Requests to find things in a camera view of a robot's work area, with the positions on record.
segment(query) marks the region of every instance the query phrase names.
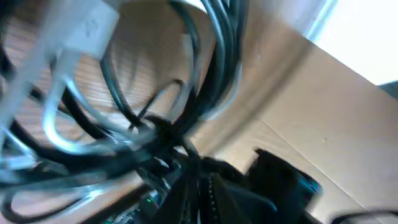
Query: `cable bundle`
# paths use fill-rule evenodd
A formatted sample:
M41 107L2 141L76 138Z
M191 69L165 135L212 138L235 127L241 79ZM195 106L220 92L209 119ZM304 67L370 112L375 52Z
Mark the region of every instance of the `cable bundle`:
M217 117L230 105L241 76L247 1L232 0L229 4L223 0L201 1L216 37L215 51L201 88L198 82L202 56L200 37L185 6L177 1L170 1L170 5L183 20L192 43L193 66L188 83L171 80L154 93L139 114L135 114L119 86L111 65L109 47L100 60L101 71L115 105L131 124L128 130L109 122L92 108L73 77L63 74L62 69L75 66L72 62L78 62L79 55L61 54L50 58L53 88L45 95L33 86L29 98L44 105L44 129L54 147L41 145L15 118L10 128L5 130L7 138L3 152L5 149L20 150L28 158L28 165L21 166L20 162L2 157L0 187L7 194L0 207L4 217L16 223L31 223L78 208L82 202L90 200L87 195L93 191L100 192L99 194L106 192L114 180L135 170L151 188L163 192L164 197L167 196L168 183L163 176L172 167L179 169L173 165L175 158L179 157L175 148L183 147L186 150L188 159L183 161L197 163L199 156L189 143L190 133L201 122ZM5 26L7 18L22 2L24 1L0 1L0 26ZM0 73L7 82L12 82L18 76L3 46L0 47ZM162 92L173 84L178 85L180 92L166 119L146 115ZM231 98L225 100L231 91ZM57 100L61 100L64 106L60 106ZM81 107L96 121L89 119ZM57 114L76 121L95 142L81 145L62 139L54 132ZM138 130L137 136L132 134L133 129ZM8 169L7 167L12 167L10 164L15 165L15 168ZM23 217L11 208L13 196L21 190L57 189L78 190L81 199L35 217Z

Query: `cable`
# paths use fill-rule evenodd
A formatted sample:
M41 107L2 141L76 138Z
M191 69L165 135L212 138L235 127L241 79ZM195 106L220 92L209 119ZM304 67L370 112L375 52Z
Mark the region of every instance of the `cable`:
M41 29L42 33L30 51L27 60L18 66L17 75L9 84L7 92L5 92L0 102L0 124L2 128L9 128L14 115L23 103L25 97L29 94L32 83L40 76L41 69L47 63L50 54L55 54L62 47L62 41L69 33L82 22L91 11L94 1L85 1L76 7L75 4L68 4L63 1L52 2L53 7L48 14L45 28ZM3 145L5 133L0 132L0 145Z
M229 17L228 14L226 15L224 3L213 0L201 0L201 2L208 13L215 32L216 47L195 104L189 105L187 103L187 107L175 123L179 127L180 133L195 132L192 128L200 122L202 115L212 111L217 102L231 88L234 79L229 77L236 74L233 71L238 67L236 66L237 62L234 62L232 58L235 58L234 54L239 51L231 49L235 38L233 32L231 36L231 25L228 22Z
M229 98L225 100L225 104L220 105L219 107L203 114L201 116L201 119L216 119L219 115L221 115L224 111L226 111L233 103L235 98L238 95L238 90L239 90L239 81L242 79L242 64L239 63L236 69L236 74L233 82L233 89L231 90L231 93L229 95Z
M142 119L144 118L144 116L147 114L148 109L156 102L157 99L159 99L164 91L172 84L177 84L178 87L180 88L180 92L181 90L184 88L184 82L182 80L179 79L173 79L169 82L167 82L165 85L163 85L162 87L159 88L159 90L157 90L155 92L155 94L153 94L149 100L147 101L147 103L145 104L145 106L143 107L143 109L141 109L140 113L138 114L138 118ZM179 98L180 98L181 94L178 94L176 99L174 100L173 106L174 107L178 102L179 102Z
M78 124L85 129L88 133L91 132L91 135L94 138L103 138L104 133L102 132L102 130L100 128L98 128L95 125L92 125L92 128L89 128L89 126L92 124L87 117L85 117L84 113L82 113L82 111L79 109L77 103L75 102L75 100L72 97L72 94L69 92L69 90L65 90L63 96L63 101L65 106L70 110L71 115L76 119L76 121L78 122ZM147 107L144 108L144 110L142 111L143 114L146 112L146 110L148 109L148 107L153 103L150 102L148 103ZM35 148L36 152L38 152L39 156L44 156L47 157L48 159L51 159L52 161L59 161L62 164L68 164L68 160L71 159L72 160L70 162L75 162L76 160L73 158L74 156L69 155L65 156L65 153L62 153L60 151L57 150L53 150L53 149L44 149L42 147L40 147L35 141L34 139L32 139L32 137L22 128L22 126L20 126L16 121L13 122L12 124L12 131L14 134L16 134L19 138L23 139L23 142L28 142L28 144L30 146L32 146L33 148ZM97 129L97 133L93 134L92 130ZM48 155L48 153L50 152L55 152L55 155ZM125 172L129 172L130 170L134 170L136 167L138 167L139 164L141 164L140 161L142 160L147 160L149 158L151 158L151 156L145 156L142 154L143 152L141 151L141 153L129 153L130 156L124 156L123 158L118 158L118 159L112 159L112 162L108 162L105 166L100 166L100 170L106 170L108 173L108 178L112 178L112 177L117 177L122 175ZM132 159L131 155L135 154L135 160ZM43 180L44 176L42 174L39 174L38 177ZM28 184L29 182L31 182L32 179L28 178L25 181L22 181L20 184ZM11 220L12 222L24 222L24 223L29 223L29 222L36 222L39 220L42 220L44 218L48 218L51 217L55 214L58 214L62 211L64 211L66 208L68 208L71 205L74 205L75 203L77 203L78 201L74 201L71 204L66 205L65 207L62 207L60 209L57 209L55 211L51 211L50 213L46 213L46 214L41 214L39 216L36 217L23 217L20 216L19 214L15 213L12 208L11 208L11 203L7 204L5 201L3 201L3 206L2 206L2 213L4 214L4 216Z
M49 212L42 213L40 215L26 216L15 212L14 209L12 208L11 203L14 196L15 193L6 194L6 197L3 199L3 201L0 204L0 212L3 215L3 217L6 218L8 221L13 223L21 223L21 224L38 222L53 217L54 215L59 215L64 212L69 212L72 208L75 209L78 208L79 207L78 205L81 204L82 201L84 201L84 199L82 198L75 199L65 205L62 205L60 208L57 208L55 210L51 210Z
M198 55L200 52L200 38L193 19L181 3L171 0L169 1L169 4L174 9L174 11L181 17L181 20L183 21L184 26L191 37L193 54Z
M6 1L4 5L0 7L0 22L1 22L0 29L3 29L6 23L6 19L11 15L16 6L25 1L26 0ZM0 66L1 75L8 82L11 81L15 75L15 68L12 65L11 61L9 60L2 44L0 47L0 65L1 65ZM43 100L45 98L44 94L36 86L33 87L30 95L33 99L36 99L40 103L43 103ZM103 139L106 137L104 131L101 128L99 128L97 125L91 123L90 120L81 111L81 109L77 105L76 101L73 99L73 96L69 90L67 89L65 90L62 96L62 100L65 106L68 108L68 110L65 108L58 108L60 111L64 112L65 114L70 114L74 118L74 120L83 128L83 130L85 130L94 139Z
M106 162L106 156L76 156L64 153L53 147L43 147L16 120L11 124L10 130L24 144L33 149L39 157L64 164L72 170Z
M249 1L248 0L240 0L240 1L233 1L232 10L237 10L238 12L238 21L237 21L237 28L236 28L236 35L239 37L236 39L237 46L238 46L238 61L242 61L242 51L243 51L243 38L245 35L246 30L246 23L248 19L248 10L249 10Z
M1 73L7 80L12 78L13 72L9 73ZM41 91L37 89L36 94L38 95L39 98L43 98L43 94L41 94ZM83 129L88 129L88 132L92 134L93 137L96 138L104 138L105 135L96 126L91 127L90 125L93 126L92 123L88 121L88 118L84 115L84 113L79 109L78 105L74 101L74 99L70 96L70 93L68 90L66 90L66 93L63 95L64 97L64 103L68 107L68 109L71 111L72 116L78 121L79 124L84 124L81 125ZM42 147L40 146L36 140L27 133L26 130L16 121L14 120L13 123L11 124L10 130L22 141L24 142L28 147L32 148L40 157L50 159L62 164L71 164L71 165L78 165L78 164L91 164L93 161L99 161L99 156L91 156L91 157L77 157L77 156L72 156L68 155L65 153L62 153L55 148L49 148L49 147Z
M110 47L108 47L107 51L104 54L104 57L99 61L99 65L101 67L105 83L109 88L109 92L112 95L112 98L119 108L119 111L130 121L131 126L140 127L143 123L140 119L134 114L131 110L124 94L120 88L118 78L115 74L113 66L111 65L110 59Z
M194 52L197 52L197 50L196 49L198 49L198 47L197 47L197 43L198 43L198 38L196 38L194 35L192 35L193 37L192 37L192 43L193 43L193 48L194 48ZM222 62L222 60L224 60L224 58L223 57L218 57L218 59L219 60L221 60L221 62ZM221 70L222 68L222 65L219 65L218 66L218 70ZM75 117L75 119L76 119L76 121L80 124L80 126L86 131L86 132L88 132L88 133L92 133L92 132L94 132L94 131L92 131L92 130L97 130L97 131L95 131L95 132L97 132L97 133L94 133L94 134L92 134L92 136L94 136L96 139L99 139L99 138L103 138L104 137L104 133L102 132L102 130L100 129L100 128L98 128L98 127L95 127L94 125L91 125L91 123L89 123L88 122L88 119L86 118L79 118L80 116L78 116L78 112L80 111L80 110L75 110L75 109L78 109L78 106L77 106L77 104L74 104L73 102L71 103L71 102L68 102L68 99L67 99L67 96L66 97L63 97L63 99L64 99L64 103L67 105L67 107L72 111L71 113L72 114L74 114L74 117Z
M341 224L341 223L351 223L349 220L351 218L363 218L363 217L371 217L373 218L376 215L393 215L398 217L398 211L397 210L390 210L390 209L374 209L370 211L365 211L365 212L357 212L357 213L347 213L345 215L340 215L336 218L333 219L331 224Z

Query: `white cable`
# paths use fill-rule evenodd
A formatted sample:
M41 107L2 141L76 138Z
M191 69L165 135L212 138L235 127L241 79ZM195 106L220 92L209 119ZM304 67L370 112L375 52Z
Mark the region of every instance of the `white cable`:
M102 124L105 128L110 129L115 133L118 133L121 137L124 137L125 139L132 138L131 133L128 130L125 130L117 124L114 124L106 116L102 115L98 110L90 105L88 100L84 97L83 93L78 88L75 80L70 77L70 75L69 77L65 76L64 81L66 82L68 89L71 91L75 99L82 105L84 109L86 109L90 113L90 115L92 115L92 117L94 117L94 119L99 122L99 124Z
M31 157L33 159L39 158L39 156L36 154L36 152L31 149L29 146L27 146L25 143L23 143L19 138L17 138L10 130L6 131L6 134L8 136L8 139L15 144L15 146L26 156Z
M94 154L101 152L115 151L126 147L127 144L132 142L122 141L122 139L113 140L100 140L93 144L82 145L75 141L64 139L59 135L55 127L55 117L57 108L62 98L63 92L66 87L65 77L71 71L74 71L80 58L80 53L64 50L60 56L60 60L55 67L53 75L53 85L50 89L44 106L44 114L42 126L48 139L58 146L59 150L69 154Z
M50 57L61 46L76 24L85 20L92 10L92 5L100 0L63 0L53 1L52 8L41 29L37 42L27 56L27 60L16 70L16 76L10 83L0 102L0 152L5 139L5 130L9 128L23 103L40 76L41 69Z

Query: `black cable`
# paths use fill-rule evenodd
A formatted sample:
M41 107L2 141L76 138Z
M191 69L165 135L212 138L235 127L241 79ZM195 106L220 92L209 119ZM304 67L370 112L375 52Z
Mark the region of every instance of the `black cable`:
M125 150L117 156L109 157L102 164L76 170L67 176L37 170L0 170L0 189L17 192L20 190L70 189L100 184L104 181L118 179L140 167L145 167L153 156L146 150Z
M220 24L222 24L221 28L223 29L224 38L226 42L226 61L225 61L225 78L223 79L223 83L220 87L221 91L219 92L218 99L222 101L222 96L226 94L226 92L231 88L233 81L235 70L236 70L236 43L235 43L235 32L231 25L230 21L230 13L229 10L227 12L227 4L223 0L212 0L215 5L215 9L218 12Z
M103 138L104 133L102 132L101 128L97 127L96 125L92 124L90 120L84 115L84 113L79 109L76 101L73 98L73 95L66 89L63 96L62 100L65 104L65 106L70 110L71 115L76 119L77 123L90 135L92 135L94 138ZM71 164L72 162L76 162L77 160L74 158L74 156L69 155L66 156L62 154L62 152L53 150L53 149L46 149L41 147L39 144L36 143L36 141L33 139L32 136L26 132L22 126L20 126L17 122L14 122L12 124L12 131L13 133L22 139L22 142L27 143L28 146L30 146L32 149L37 151L39 156L47 157L48 159L51 159L52 161L56 162L61 162L62 164ZM167 147L172 147L173 144L170 144L171 142L164 142ZM115 159L110 159L105 165L99 166L97 169L100 169L102 171L106 171L108 174L108 178L115 178L119 177L120 175L123 175L127 172L130 172L131 170L137 169L139 165L143 163L143 161L146 161L150 159L152 155L146 153L146 151L139 151L139 152L130 152L127 153L126 156L121 156ZM28 178L25 181L22 181L20 184L28 184L31 182L31 178ZM3 203L1 212L4 214L6 218L11 220L12 222L36 222L39 220L42 220L43 218L47 218L50 216L53 216L59 212L61 212L63 209L58 209L55 211L52 211L50 213L38 215L35 217L22 217L19 216L18 214L14 213L11 208L11 203L9 206L7 206L7 203Z
M241 3L243 0L238 0L238 1L230 1L229 2L229 17L231 18L231 24L235 29L235 32L237 32L238 24L239 24L239 12L240 12L240 7Z
M239 0L239 1L232 1L233 3L238 2L238 6L236 4L232 4L231 10L236 10L238 11L238 21L237 21L237 28L236 28L236 35L238 38L236 39L237 41L237 46L238 46L238 60L242 60L242 51L243 51L243 39L245 35L245 30L246 30L246 23L248 19L248 10L249 10L249 1L248 0Z
M54 215L57 215L61 212L67 211L70 207L76 205L81 200L84 200L81 198L75 199L65 205L62 205L60 208L57 208L55 210L51 210L49 212L45 212L42 214L35 214L32 216L27 216L27 215L21 215L21 214L17 213L12 208L11 202L12 202L14 196L15 196L15 193L6 195L6 197L3 199L3 201L0 204L0 212L5 219L7 219L10 222L18 223L18 224L33 223L33 222L38 222L38 221L48 219L48 218L50 218Z
M57 60L53 58L50 62L51 71L55 68ZM62 102L68 108L68 111L72 115L73 119L77 124L91 137L94 139L105 139L108 136L105 134L107 131L102 128L100 125L92 123L90 119L82 112L78 103L73 96L73 93L69 90L69 87L66 87L63 95Z
M210 15L210 19L212 21L213 24L213 28L216 31L216 37L217 37L217 50L216 50L216 63L212 63L213 66L215 68L215 72L210 72L208 74L209 77L206 76L205 79L205 84L207 83L207 85L204 84L204 86L211 86L210 90L206 89L205 90L201 90L201 92L199 93L199 95L202 94L202 97L199 97L201 100L198 101L198 105L196 106L199 110L198 112L195 112L193 115L193 119L190 124L194 124L197 121L197 118L199 117L199 115L203 114L206 110L208 110L209 108L211 108L215 102L217 101L218 97L220 96L220 92L222 92L222 90L220 90L220 83L223 83L225 81L223 81L223 77L225 76L224 74L224 70L225 68L228 68L228 65L225 65L224 61L225 61L225 53L226 53L226 49L225 49L225 40L227 38L223 37L223 34L226 32L225 30L228 30L227 32L229 32L229 34L231 33L231 29L230 26L228 25L228 21L226 18L226 11L225 9L216 9L214 10L214 6L212 5L212 3L209 0L203 0L203 4L206 7L206 10L209 12ZM223 13L223 18L220 19L220 15L219 12L217 13L216 11L221 11ZM190 22L190 19L187 19L188 14L184 14L184 12L179 13L180 15L182 15L183 20L185 21L186 27L188 28L187 30L190 30L189 33L192 36L192 42L193 42L193 47L194 49L198 49L197 44L198 43L198 38L196 35L192 35L195 32L194 29L192 29L192 27L194 27L193 23ZM222 23L225 25L227 24L227 29L226 28L221 28ZM78 124L86 131L88 132L90 135L92 135L94 138L96 139L100 139L103 138L105 136L105 134L103 133L103 130L98 127L95 126L94 124L90 123L90 120L85 117L84 113L81 112L81 110L79 109L78 105L76 104L76 102L73 101L73 97L70 93L68 93L68 91L66 91L66 93L63 95L63 101L64 104L67 106L67 108L71 111L72 116L76 119L76 121L78 122Z
M33 149L39 157L58 162L67 166L71 171L91 167L106 162L106 156L98 155L71 155L57 150L54 147L41 146L33 136L31 136L16 120L10 126L11 132L18 137L20 141Z
M180 87L180 91L182 91L182 87L184 85L184 82L180 79L173 79L171 81L169 81L168 83L166 83L166 85L164 85L163 87L161 87L161 89L157 90L155 92L155 94L153 94L149 100L147 101L147 103L145 104L145 106L143 107L143 109L140 111L140 113L138 114L138 119L142 119L148 112L148 109L155 103L156 99L158 99L162 93L172 84L177 84L178 87Z
M210 18L216 36L216 47L195 104L191 105L191 107L186 107L175 122L175 125L179 127L179 132L182 134L185 134L198 124L203 113L208 112L216 106L217 102L220 101L220 97L228 90L229 84L232 83L233 78L231 78L231 75L234 72L231 71L236 67L235 62L231 58L234 57L233 54L237 51L226 49L227 46L231 48L233 43L230 41L234 39L234 37L231 37L231 25L226 21L229 18L225 17L225 14L224 16L220 15L222 9L216 8L212 0L201 0L201 2Z
M143 123L140 119L134 114L129 103L127 102L126 97L124 97L123 91L120 88L118 78L116 73L111 65L111 56L109 49L105 52L101 61L99 61L99 65L101 67L105 83L109 88L109 92L112 95L112 98L119 108L119 111L130 121L131 126L140 127Z
M376 215L393 215L393 216L398 217L398 211L391 210L391 209L375 209L375 210L369 210L369 211L365 211L365 212L347 213L345 215L340 215L340 216L334 218L333 221L331 222L331 224L345 223L345 221L348 221L349 219L354 219L354 218L365 218L365 217L374 218L374 216L376 216Z
M181 3L176 1L169 1L169 4L183 21L184 26L191 37L193 55L194 57L197 57L200 52L200 38L191 15Z

